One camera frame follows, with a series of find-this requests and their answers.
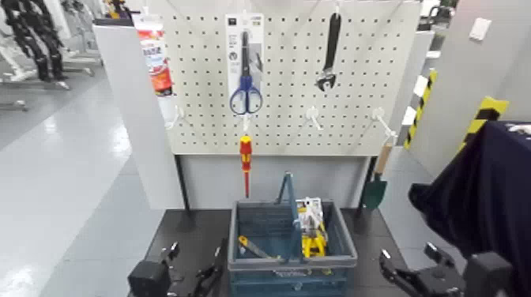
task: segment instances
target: plastic basket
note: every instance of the plastic basket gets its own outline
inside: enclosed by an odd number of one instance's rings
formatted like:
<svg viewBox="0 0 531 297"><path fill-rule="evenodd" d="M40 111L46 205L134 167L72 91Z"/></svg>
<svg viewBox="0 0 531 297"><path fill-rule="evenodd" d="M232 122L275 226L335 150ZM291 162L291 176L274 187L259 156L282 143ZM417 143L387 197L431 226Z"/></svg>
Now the plastic basket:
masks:
<svg viewBox="0 0 531 297"><path fill-rule="evenodd" d="M288 199L282 199L287 189ZM287 173L275 201L237 201L232 209L228 271L232 296L342 296L357 253L339 208L322 202L329 235L325 257L305 258L300 243L292 176ZM240 254L245 235L273 258Z"/></svg>

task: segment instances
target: black platform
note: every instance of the black platform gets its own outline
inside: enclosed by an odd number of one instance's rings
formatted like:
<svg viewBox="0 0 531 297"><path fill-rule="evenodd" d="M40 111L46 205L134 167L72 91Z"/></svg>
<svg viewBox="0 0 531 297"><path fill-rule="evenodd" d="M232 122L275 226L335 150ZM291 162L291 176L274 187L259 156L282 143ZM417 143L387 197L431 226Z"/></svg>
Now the black platform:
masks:
<svg viewBox="0 0 531 297"><path fill-rule="evenodd" d="M381 249L389 251L398 268L405 267L380 212L376 210L359 220L355 220L353 209L342 209L342 212L359 257L358 265L348 282L347 296L406 296L384 280L379 271L378 256ZM212 262L214 250L221 239L228 237L230 218L230 210L193 211L190 215L184 211L168 210L160 222L146 259L158 260L163 247L179 241L181 252L175 259L174 266L185 279L175 286L179 287L180 295L186 295L194 289L196 272ZM229 296L227 273L224 273L220 285L210 296Z"/></svg>

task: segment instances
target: shovel blade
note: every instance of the shovel blade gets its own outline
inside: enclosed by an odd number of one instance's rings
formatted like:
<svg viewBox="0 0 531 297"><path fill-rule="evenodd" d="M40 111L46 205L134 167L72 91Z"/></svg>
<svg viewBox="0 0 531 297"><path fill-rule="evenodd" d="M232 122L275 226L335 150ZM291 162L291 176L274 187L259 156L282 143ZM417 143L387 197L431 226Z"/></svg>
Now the shovel blade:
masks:
<svg viewBox="0 0 531 297"><path fill-rule="evenodd" d="M369 182L363 194L363 205L366 209L377 209L382 203L383 195L386 193L387 182Z"/></svg>

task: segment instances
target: green shovel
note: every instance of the green shovel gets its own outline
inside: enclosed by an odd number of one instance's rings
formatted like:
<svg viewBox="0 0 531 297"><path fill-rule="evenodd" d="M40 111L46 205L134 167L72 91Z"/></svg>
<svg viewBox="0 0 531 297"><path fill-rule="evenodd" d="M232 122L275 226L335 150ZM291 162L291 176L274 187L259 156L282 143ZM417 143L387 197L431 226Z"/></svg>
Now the green shovel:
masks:
<svg viewBox="0 0 531 297"><path fill-rule="evenodd" d="M382 147L380 156L378 157L378 164L375 168L375 177L374 180L368 182L365 185L365 190L363 191L363 196L361 197L361 205L369 210L378 208L380 203L382 203L383 195L386 193L387 182L382 181L382 173L386 167L387 159L393 148L392 144L385 144Z"/></svg>

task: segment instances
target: product label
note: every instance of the product label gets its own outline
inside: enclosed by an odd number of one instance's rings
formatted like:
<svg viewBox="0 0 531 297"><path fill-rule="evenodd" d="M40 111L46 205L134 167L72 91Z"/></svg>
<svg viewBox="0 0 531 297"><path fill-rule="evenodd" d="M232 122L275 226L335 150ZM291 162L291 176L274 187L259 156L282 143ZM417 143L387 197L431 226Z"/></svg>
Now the product label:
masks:
<svg viewBox="0 0 531 297"><path fill-rule="evenodd" d="M145 63L149 67L149 76L158 96L171 95L170 69L163 34L161 30L138 30Z"/></svg>
<svg viewBox="0 0 531 297"><path fill-rule="evenodd" d="M261 13L225 15L227 75L229 96L239 87L242 73L242 33L249 34L250 74L254 86L260 89L264 61L264 16Z"/></svg>

